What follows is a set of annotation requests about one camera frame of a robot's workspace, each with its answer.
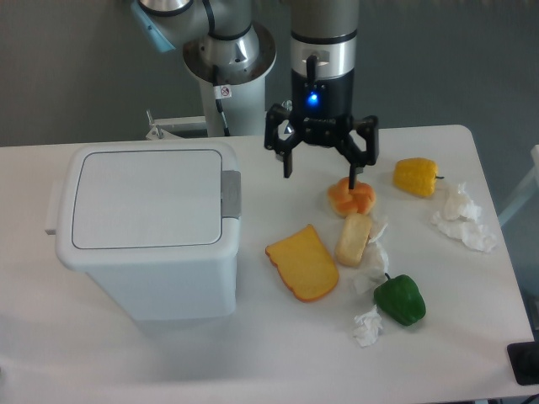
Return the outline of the white metal robot base frame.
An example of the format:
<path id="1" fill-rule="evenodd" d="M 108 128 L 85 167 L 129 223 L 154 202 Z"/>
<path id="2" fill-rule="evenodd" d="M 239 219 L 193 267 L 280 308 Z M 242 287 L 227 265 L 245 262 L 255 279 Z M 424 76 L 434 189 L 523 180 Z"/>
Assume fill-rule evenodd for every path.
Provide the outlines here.
<path id="1" fill-rule="evenodd" d="M 264 102 L 233 98 L 213 99 L 204 104 L 205 113 L 200 116 L 155 118 L 150 109 L 146 111 L 148 140 L 173 139 L 176 137 L 222 137 L 262 136 L 265 129 Z"/>

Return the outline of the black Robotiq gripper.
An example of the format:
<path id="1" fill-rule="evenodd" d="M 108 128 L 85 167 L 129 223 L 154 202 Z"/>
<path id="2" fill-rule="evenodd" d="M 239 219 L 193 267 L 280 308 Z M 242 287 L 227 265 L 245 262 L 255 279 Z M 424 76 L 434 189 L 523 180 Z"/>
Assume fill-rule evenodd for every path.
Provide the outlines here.
<path id="1" fill-rule="evenodd" d="M 274 151 L 283 162 L 283 175 L 292 173 L 292 150 L 302 141 L 312 146 L 335 147 L 350 163 L 349 189 L 355 188 L 357 173 L 374 166 L 379 156 L 378 118 L 369 115 L 361 120 L 351 116 L 355 72 L 338 77 L 323 77 L 320 58 L 311 54 L 304 75 L 291 73 L 292 111 L 273 104 L 266 113 L 264 148 Z M 293 133 L 280 138 L 279 126 L 288 121 Z M 361 150 L 350 132 L 366 143 Z"/>

